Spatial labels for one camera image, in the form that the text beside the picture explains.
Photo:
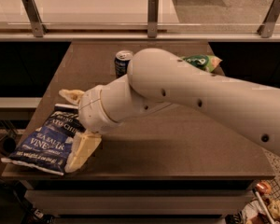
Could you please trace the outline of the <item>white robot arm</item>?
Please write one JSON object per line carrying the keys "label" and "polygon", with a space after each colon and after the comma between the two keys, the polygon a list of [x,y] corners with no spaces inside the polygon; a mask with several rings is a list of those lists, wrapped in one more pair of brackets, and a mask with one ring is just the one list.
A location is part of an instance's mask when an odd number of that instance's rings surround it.
{"label": "white robot arm", "polygon": [[129,118],[189,106],[280,157],[280,89],[213,75],[163,49],[142,49],[127,73],[90,90],[59,95],[78,109],[92,143]]}

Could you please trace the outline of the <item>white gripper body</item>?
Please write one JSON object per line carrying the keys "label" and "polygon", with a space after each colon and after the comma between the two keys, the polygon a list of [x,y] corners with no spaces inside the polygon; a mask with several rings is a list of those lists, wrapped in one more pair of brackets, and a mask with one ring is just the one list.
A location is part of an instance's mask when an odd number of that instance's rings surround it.
{"label": "white gripper body", "polygon": [[103,85],[87,90],[78,105],[78,119],[83,127],[92,133],[105,134],[119,126],[104,111],[101,99]]}

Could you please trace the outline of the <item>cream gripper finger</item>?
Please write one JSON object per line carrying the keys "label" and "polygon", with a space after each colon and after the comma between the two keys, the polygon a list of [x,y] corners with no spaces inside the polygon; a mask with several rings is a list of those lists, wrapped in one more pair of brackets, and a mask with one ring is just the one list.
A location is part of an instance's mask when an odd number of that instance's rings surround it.
{"label": "cream gripper finger", "polygon": [[67,173],[73,173],[80,169],[101,141],[102,136],[97,133],[76,133],[64,170]]}
{"label": "cream gripper finger", "polygon": [[59,90],[59,95],[62,96],[66,101],[73,105],[79,105],[79,102],[84,94],[81,90]]}

